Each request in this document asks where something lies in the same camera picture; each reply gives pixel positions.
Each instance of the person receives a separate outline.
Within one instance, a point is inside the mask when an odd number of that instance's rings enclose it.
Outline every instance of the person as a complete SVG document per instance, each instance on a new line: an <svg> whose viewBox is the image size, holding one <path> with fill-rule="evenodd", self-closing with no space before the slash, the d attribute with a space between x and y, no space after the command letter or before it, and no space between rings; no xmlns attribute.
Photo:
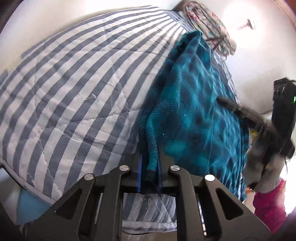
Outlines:
<svg viewBox="0 0 296 241"><path fill-rule="evenodd" d="M255 138L251 148L247 151L247 163L244 166L243 174L247 185L257 183L254 188L255 196L253 206L255 215L275 233L286 220L284 205L284 192L286 182L280 178L280 173L285 165L285 157L280 154L273 154L269 163L264 168L262 158L264 149Z"/></svg>

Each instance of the white wall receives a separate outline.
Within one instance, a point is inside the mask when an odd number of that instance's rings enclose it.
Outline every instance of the white wall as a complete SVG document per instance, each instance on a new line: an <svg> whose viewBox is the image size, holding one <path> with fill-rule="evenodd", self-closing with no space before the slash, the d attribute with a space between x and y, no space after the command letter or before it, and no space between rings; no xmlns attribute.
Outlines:
<svg viewBox="0 0 296 241"><path fill-rule="evenodd" d="M226 25L229 32L247 18L255 31L234 35L237 51L227 66L242 103L263 113L272 109L273 81L296 79L296 32L286 15L272 0L201 0Z"/></svg>
<svg viewBox="0 0 296 241"><path fill-rule="evenodd" d="M107 12L145 5L171 10L178 0L25 0L0 34L0 74L26 49L75 23Z"/></svg>

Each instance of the glove cuff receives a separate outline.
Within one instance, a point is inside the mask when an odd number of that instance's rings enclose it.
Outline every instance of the glove cuff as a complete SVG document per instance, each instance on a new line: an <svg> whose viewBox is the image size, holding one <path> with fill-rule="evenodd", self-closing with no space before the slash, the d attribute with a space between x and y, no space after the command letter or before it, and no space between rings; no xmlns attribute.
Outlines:
<svg viewBox="0 0 296 241"><path fill-rule="evenodd" d="M254 189L255 192L258 193L262 193L262 194L266 194L269 193L271 191L273 191L274 189L276 189L278 187L278 185L281 182L281 178L279 177L275 182L273 183L267 183L267 184L263 184L263 185L257 185Z"/></svg>

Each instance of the striped bedspread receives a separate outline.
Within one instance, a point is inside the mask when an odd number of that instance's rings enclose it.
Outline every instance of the striped bedspread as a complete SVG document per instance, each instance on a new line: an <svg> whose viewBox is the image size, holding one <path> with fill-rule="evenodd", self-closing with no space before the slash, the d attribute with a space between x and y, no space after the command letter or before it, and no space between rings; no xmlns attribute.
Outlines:
<svg viewBox="0 0 296 241"><path fill-rule="evenodd" d="M49 203L84 174L120 165L136 148L139 111L182 25L157 7L120 10L26 51L0 76L0 162ZM123 229L175 230L175 199L124 195Z"/></svg>

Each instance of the gray and white striped fabric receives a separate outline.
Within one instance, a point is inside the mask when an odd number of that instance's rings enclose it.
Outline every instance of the gray and white striped fabric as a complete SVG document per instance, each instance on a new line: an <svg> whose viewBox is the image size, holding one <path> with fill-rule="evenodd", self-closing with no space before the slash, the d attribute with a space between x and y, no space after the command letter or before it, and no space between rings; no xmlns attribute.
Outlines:
<svg viewBox="0 0 296 241"><path fill-rule="evenodd" d="M84 174L102 175L137 144L136 120L187 26L146 6L107 13L38 43L0 75L0 162L54 203ZM125 194L129 233L176 229L167 195Z"/></svg>

